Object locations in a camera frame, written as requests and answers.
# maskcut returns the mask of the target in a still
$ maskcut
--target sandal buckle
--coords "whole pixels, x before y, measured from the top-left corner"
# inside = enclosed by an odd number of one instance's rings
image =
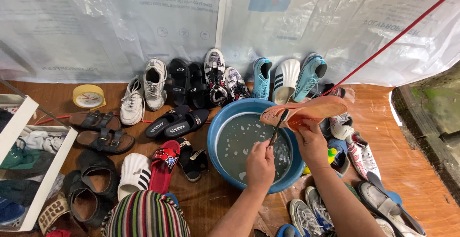
[[[119,142],[118,140],[112,140],[112,142],[110,143],[110,146],[115,146],[115,147],[117,147],[119,143],[120,143],[120,142]]]

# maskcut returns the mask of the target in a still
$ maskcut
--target pink and white sneaker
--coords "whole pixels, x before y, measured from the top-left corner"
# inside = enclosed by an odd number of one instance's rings
[[[372,155],[369,143],[362,139],[358,131],[353,132],[353,134],[346,138],[346,145],[348,147],[348,154],[350,155],[351,162],[361,177],[367,180],[366,174],[368,172],[373,172],[381,179],[380,171]]]
[[[330,117],[329,122],[331,125],[331,133],[337,139],[345,140],[347,136],[351,135],[354,131],[351,127],[353,125],[353,119],[347,112]]]

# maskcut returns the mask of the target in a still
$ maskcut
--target orange shoe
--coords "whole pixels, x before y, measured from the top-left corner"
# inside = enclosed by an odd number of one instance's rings
[[[312,119],[319,123],[326,117],[347,112],[348,106],[342,98],[327,95],[311,99],[305,103],[272,106],[262,112],[260,121],[275,127],[285,109],[289,109],[289,113],[285,121],[281,122],[280,128],[289,128],[293,132],[298,132],[302,119]]]

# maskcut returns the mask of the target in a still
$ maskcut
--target clock face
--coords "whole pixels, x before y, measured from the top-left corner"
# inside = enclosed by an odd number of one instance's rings
[[[94,108],[101,105],[104,98],[97,93],[82,93],[77,96],[76,102],[82,107]]]

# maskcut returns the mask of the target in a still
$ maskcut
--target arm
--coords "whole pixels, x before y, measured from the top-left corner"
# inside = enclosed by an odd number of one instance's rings
[[[275,158],[269,142],[254,144],[246,162],[247,187],[208,237],[249,236],[257,212],[275,178]]]
[[[328,144],[318,123],[308,119],[303,122],[307,127],[299,128],[300,134],[296,134],[300,154],[311,171],[337,235],[386,237],[370,212],[329,165]]]

